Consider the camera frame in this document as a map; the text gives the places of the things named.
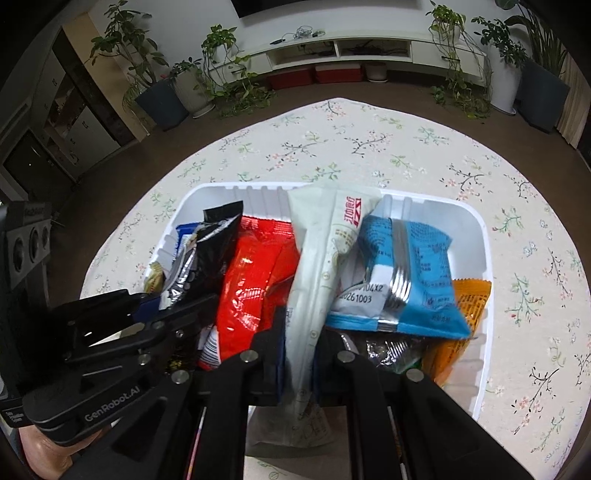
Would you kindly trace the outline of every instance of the white plastic basket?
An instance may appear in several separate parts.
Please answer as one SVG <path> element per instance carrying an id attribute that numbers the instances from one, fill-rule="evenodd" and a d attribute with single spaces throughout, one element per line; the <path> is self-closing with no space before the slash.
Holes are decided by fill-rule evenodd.
<path id="1" fill-rule="evenodd" d="M 158 261 L 168 275 L 176 245 L 176 226 L 203 221 L 203 210 L 242 200 L 244 215 L 290 221 L 287 190 L 305 183 L 206 183 L 185 195 L 166 226 L 150 263 Z M 381 190 L 383 200 L 375 213 L 391 218 L 422 222 L 448 234 L 452 278 L 481 278 L 493 282 L 491 249 L 482 217 L 469 205 L 417 193 Z M 444 390 L 477 420 L 491 363 L 494 297 L 486 309 L 475 337 L 455 363 Z"/>

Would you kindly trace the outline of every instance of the dark gray planter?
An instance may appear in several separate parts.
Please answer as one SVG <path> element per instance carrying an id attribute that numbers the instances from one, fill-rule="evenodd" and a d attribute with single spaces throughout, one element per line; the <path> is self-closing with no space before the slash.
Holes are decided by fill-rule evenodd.
<path id="1" fill-rule="evenodd" d="M 570 87 L 532 60 L 523 68 L 519 113 L 533 127 L 551 132 L 562 114 Z"/>
<path id="2" fill-rule="evenodd" d="M 178 99 L 170 81 L 160 80 L 135 99 L 135 102 L 162 128 L 176 127 L 189 115 Z"/>

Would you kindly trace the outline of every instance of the red snack package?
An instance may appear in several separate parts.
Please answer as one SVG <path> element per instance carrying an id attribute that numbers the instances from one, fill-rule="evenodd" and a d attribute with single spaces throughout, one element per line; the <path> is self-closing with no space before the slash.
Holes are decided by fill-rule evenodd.
<path id="1" fill-rule="evenodd" d="M 288 222 L 242 217 L 236 254 L 224 276 L 216 326 L 199 366 L 212 369 L 250 347 L 271 327 L 275 308 L 287 303 L 300 255 Z"/>

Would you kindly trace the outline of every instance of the red storage box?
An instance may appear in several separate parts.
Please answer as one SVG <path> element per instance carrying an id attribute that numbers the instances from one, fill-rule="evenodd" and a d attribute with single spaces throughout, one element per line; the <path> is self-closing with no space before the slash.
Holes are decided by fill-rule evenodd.
<path id="1" fill-rule="evenodd" d="M 359 63 L 341 62 L 317 65 L 316 80 L 319 83 L 361 82 L 363 71 Z"/>
<path id="2" fill-rule="evenodd" d="M 281 73 L 269 75 L 267 77 L 273 90 L 282 88 L 301 87 L 303 85 L 312 85 L 312 70 L 310 67 L 298 67 L 283 70 Z"/>

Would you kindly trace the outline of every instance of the red logo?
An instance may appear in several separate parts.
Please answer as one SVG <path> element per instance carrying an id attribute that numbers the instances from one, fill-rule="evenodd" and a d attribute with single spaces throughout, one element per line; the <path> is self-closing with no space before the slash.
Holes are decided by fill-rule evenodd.
<path id="1" fill-rule="evenodd" d="M 361 199 L 347 197 L 345 201 L 345 216 L 343 219 L 345 222 L 359 226 L 359 222 L 361 221 Z"/>

